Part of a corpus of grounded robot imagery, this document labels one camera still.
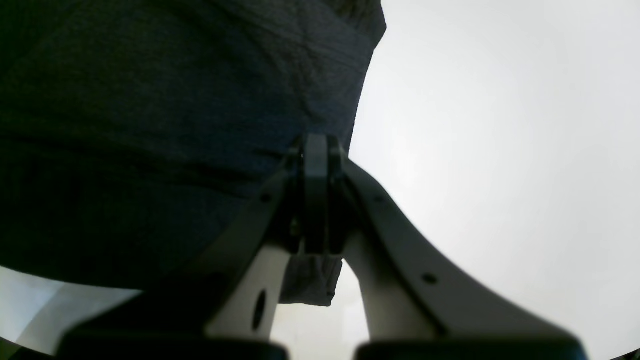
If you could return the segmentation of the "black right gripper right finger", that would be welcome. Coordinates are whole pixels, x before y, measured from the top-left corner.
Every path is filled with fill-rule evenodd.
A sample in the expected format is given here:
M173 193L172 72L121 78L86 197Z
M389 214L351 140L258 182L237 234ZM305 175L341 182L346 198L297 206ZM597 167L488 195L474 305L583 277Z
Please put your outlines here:
M574 335L499 296L439 252L333 136L316 136L316 249L359 280L358 360L585 360Z

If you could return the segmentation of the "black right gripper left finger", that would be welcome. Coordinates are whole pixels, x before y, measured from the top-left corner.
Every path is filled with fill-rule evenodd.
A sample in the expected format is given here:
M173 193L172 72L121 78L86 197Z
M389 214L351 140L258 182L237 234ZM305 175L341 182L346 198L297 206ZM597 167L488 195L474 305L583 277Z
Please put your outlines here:
M76 326L60 360L285 360L270 342L291 255L317 250L317 136L294 143L237 219L153 289Z

